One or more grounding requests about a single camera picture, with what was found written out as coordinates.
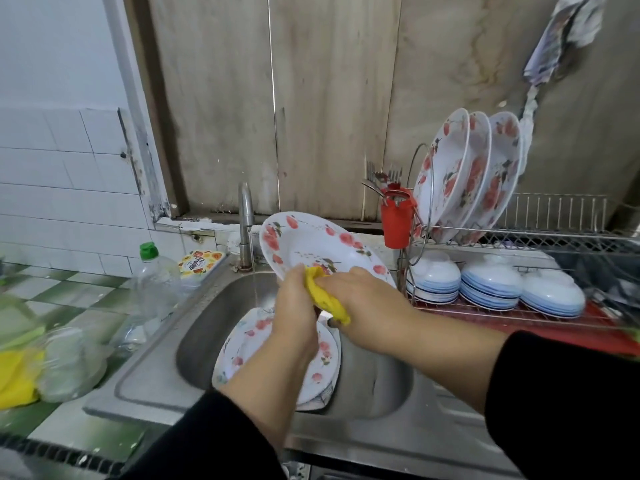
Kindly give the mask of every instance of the hand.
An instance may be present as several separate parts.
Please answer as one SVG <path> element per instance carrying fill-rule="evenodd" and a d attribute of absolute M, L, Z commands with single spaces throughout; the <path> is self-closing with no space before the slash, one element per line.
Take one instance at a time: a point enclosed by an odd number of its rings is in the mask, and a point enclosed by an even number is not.
<path fill-rule="evenodd" d="M 305 266 L 299 264 L 280 284 L 271 334 L 282 339 L 286 348 L 301 354 L 308 364 L 318 352 L 316 320 L 314 304 L 305 288 Z"/>
<path fill-rule="evenodd" d="M 398 290 L 361 267 L 318 278 L 316 283 L 338 298 L 351 316 L 348 325 L 332 320 L 332 326 L 373 352 L 390 353 L 401 323 L 417 313 Z"/>

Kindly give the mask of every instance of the tiled wall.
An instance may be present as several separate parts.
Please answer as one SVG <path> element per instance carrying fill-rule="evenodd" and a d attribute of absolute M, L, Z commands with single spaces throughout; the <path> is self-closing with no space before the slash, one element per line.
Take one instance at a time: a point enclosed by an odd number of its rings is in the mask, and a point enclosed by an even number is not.
<path fill-rule="evenodd" d="M 8 262 L 130 276 L 140 243 L 180 259 L 213 236 L 156 231 L 117 110 L 0 107 L 0 254 Z"/>

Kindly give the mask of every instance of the black sleeve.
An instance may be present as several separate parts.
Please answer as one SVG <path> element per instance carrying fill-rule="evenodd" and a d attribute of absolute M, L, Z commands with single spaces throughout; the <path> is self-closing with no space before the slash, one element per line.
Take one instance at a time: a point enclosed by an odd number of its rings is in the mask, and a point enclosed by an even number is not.
<path fill-rule="evenodd" d="M 205 393 L 120 478 L 284 479 L 276 451 L 227 396 Z"/>
<path fill-rule="evenodd" d="M 631 478 L 640 363 L 516 332 L 493 370 L 489 434 L 530 480 Z"/>

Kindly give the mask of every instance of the metal faucet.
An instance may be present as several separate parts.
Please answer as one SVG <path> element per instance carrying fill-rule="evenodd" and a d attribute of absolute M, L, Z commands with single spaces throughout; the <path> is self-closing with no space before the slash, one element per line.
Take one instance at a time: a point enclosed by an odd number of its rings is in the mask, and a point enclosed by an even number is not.
<path fill-rule="evenodd" d="M 251 201 L 251 190 L 247 182 L 240 182 L 238 185 L 238 206 L 240 211 L 240 260 L 238 261 L 239 271 L 252 270 L 251 249 L 251 226 L 255 220 L 253 218 L 253 203 Z"/>

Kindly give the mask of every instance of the person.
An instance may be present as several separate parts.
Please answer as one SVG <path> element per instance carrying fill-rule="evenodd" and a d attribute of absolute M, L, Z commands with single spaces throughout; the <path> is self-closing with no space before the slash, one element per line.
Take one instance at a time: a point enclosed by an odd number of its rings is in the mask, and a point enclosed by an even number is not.
<path fill-rule="evenodd" d="M 351 316 L 348 326 L 331 325 L 357 346 L 410 364 L 484 414 L 492 439 L 525 477 L 637 475 L 637 362 L 418 311 L 358 267 L 317 283 Z M 300 265 L 281 284 L 262 347 L 219 392 L 204 393 L 123 478 L 181 478 L 187 471 L 235 477 L 223 465 L 241 467 L 243 478 L 284 478 L 277 452 L 317 350 L 316 313 Z"/>

